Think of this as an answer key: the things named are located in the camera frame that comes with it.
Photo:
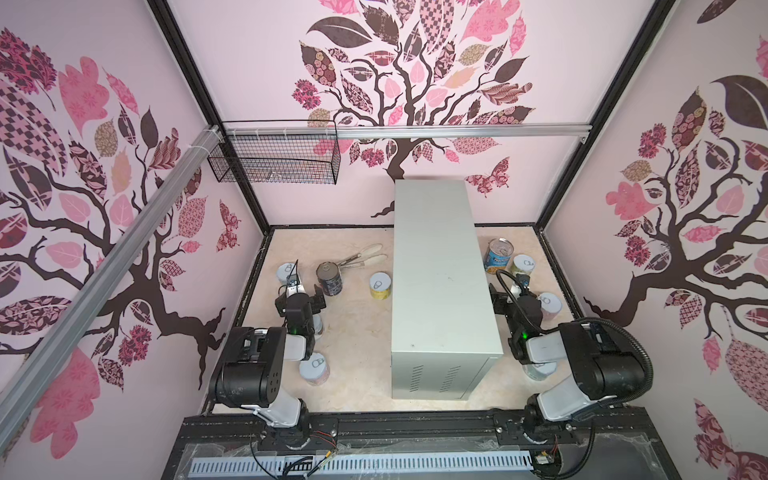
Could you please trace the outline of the pink short can left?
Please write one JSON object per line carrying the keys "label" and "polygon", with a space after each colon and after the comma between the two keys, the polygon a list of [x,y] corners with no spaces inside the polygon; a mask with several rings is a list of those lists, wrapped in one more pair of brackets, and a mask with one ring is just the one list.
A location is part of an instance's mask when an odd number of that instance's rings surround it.
{"label": "pink short can left", "polygon": [[322,385],[330,377],[327,358],[320,352],[314,352],[307,360],[299,362],[299,374],[310,385]]}

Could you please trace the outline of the aluminium rail back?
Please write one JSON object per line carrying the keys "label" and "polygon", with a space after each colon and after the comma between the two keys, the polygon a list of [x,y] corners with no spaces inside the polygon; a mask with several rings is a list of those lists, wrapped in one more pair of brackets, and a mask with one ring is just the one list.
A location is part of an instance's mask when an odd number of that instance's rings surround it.
{"label": "aluminium rail back", "polygon": [[355,127],[265,127],[228,126],[233,136],[256,135],[331,135],[338,139],[398,138],[512,138],[512,137],[577,137],[587,138],[592,126],[579,123],[512,124],[512,125],[424,125],[424,126],[355,126]]}

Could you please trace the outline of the pink short can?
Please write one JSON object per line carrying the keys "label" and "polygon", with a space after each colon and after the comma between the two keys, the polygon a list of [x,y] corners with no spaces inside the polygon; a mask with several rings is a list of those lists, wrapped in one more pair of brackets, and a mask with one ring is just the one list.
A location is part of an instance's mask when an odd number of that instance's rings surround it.
{"label": "pink short can", "polygon": [[314,352],[307,360],[299,362],[299,374],[310,385],[322,385],[330,377],[327,358],[320,352]]}
{"label": "pink short can", "polygon": [[562,310],[560,298],[551,292],[542,292],[537,296],[541,304],[541,312],[544,321],[553,320]]}

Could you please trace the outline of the dark navy tall can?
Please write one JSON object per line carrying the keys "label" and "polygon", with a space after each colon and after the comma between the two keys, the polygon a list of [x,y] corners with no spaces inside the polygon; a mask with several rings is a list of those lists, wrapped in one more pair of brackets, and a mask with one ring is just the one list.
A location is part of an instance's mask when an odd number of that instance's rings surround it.
{"label": "dark navy tall can", "polygon": [[316,276],[326,296],[336,296],[343,289],[340,267],[335,262],[326,261],[318,265]]}

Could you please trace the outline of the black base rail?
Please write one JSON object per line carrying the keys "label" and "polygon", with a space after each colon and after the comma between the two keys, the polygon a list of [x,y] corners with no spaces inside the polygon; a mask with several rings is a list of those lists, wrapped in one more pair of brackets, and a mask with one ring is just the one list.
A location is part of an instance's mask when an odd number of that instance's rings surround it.
{"label": "black base rail", "polygon": [[520,410],[314,413],[298,430],[252,415],[211,414],[182,423],[163,470],[188,479],[194,458],[372,453],[526,451],[531,472],[372,474],[315,479],[675,479],[645,410],[599,410],[587,419],[529,424]]}

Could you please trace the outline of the grey metal cabinet counter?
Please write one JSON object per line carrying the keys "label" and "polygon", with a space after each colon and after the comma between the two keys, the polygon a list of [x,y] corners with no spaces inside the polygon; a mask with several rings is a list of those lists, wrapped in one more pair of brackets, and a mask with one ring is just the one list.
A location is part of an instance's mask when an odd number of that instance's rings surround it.
{"label": "grey metal cabinet counter", "polygon": [[503,355],[466,188],[400,180],[395,207],[392,396],[466,400]]}

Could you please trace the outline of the light teal short can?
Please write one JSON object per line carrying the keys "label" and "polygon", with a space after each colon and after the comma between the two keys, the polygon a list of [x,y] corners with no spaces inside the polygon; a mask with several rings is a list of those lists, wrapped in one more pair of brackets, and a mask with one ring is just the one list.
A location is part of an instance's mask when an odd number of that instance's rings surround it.
{"label": "light teal short can", "polygon": [[281,264],[276,270],[276,277],[281,285],[287,285],[292,275],[296,274],[296,263],[286,262]]}

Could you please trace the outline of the aluminium rail left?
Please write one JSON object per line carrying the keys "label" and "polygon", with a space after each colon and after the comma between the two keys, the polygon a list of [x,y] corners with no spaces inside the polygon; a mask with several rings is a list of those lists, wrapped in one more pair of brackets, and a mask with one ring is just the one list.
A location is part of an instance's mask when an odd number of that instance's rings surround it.
{"label": "aluminium rail left", "polygon": [[50,386],[194,172],[222,140],[221,133],[222,128],[217,125],[209,125],[199,133],[102,266],[1,392],[2,448],[7,447]]}

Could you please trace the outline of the blue chicken noodle soup can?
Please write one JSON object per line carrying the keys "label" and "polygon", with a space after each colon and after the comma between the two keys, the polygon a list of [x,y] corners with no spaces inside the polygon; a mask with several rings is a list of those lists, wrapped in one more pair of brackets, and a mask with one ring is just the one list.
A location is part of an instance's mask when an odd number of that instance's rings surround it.
{"label": "blue chicken noodle soup can", "polygon": [[484,256],[484,269],[488,274],[505,270],[514,255],[514,245],[506,238],[493,238],[489,241]]}

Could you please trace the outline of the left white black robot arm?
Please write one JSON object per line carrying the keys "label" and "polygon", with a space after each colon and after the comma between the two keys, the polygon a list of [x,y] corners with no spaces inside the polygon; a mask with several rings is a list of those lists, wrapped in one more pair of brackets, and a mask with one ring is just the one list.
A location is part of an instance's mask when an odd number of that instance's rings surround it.
{"label": "left white black robot arm", "polygon": [[282,389],[283,366],[311,358],[315,317],[325,307],[321,290],[313,295],[283,293],[276,299],[282,326],[233,328],[212,374],[210,402],[249,410],[273,428],[298,428],[307,409],[303,400]]}

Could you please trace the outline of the aluminium rail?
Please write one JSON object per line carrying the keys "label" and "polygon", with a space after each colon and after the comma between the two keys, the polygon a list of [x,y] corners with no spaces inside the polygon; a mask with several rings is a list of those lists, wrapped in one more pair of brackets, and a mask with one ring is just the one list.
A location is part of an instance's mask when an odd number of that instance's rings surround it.
{"label": "aluminium rail", "polygon": [[222,128],[217,125],[209,125],[199,133],[102,266],[1,392],[2,448],[7,447],[50,386],[194,172],[222,140],[221,133]]}
{"label": "aluminium rail", "polygon": [[592,126],[579,123],[512,124],[512,125],[424,125],[424,126],[355,126],[355,127],[265,127],[228,126],[233,136],[256,135],[331,135],[338,139],[398,138],[512,138],[512,137],[577,137],[587,138]]}

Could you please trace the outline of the green short can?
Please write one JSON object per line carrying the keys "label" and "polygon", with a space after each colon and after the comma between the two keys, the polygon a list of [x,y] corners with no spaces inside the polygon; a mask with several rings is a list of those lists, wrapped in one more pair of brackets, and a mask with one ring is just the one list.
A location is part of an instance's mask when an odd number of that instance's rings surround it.
{"label": "green short can", "polygon": [[536,261],[529,255],[517,254],[513,257],[510,264],[510,273],[512,275],[531,276],[536,268]]}

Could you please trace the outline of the pink short can right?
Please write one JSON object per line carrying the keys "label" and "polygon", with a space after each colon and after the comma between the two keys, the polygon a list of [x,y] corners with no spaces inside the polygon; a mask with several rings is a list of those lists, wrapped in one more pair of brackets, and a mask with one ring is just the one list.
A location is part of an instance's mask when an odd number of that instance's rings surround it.
{"label": "pink short can right", "polygon": [[562,310],[560,298],[551,292],[542,292],[537,296],[541,304],[541,312],[544,321],[553,320]]}

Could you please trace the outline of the small yellow can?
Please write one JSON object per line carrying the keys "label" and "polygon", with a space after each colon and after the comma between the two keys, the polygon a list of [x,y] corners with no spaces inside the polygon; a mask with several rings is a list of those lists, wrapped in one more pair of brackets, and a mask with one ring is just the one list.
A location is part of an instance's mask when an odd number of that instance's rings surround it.
{"label": "small yellow can", "polygon": [[370,277],[369,290],[374,299],[385,300],[391,295],[392,279],[386,272],[376,272]]}

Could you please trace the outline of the metal tongs cream tips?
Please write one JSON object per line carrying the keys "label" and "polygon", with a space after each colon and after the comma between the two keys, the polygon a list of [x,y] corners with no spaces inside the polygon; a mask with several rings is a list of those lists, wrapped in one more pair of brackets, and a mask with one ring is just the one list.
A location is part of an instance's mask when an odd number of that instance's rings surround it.
{"label": "metal tongs cream tips", "polygon": [[387,258],[388,255],[383,253],[383,245],[377,243],[369,245],[350,257],[339,261],[337,265],[340,269],[362,268],[383,262]]}

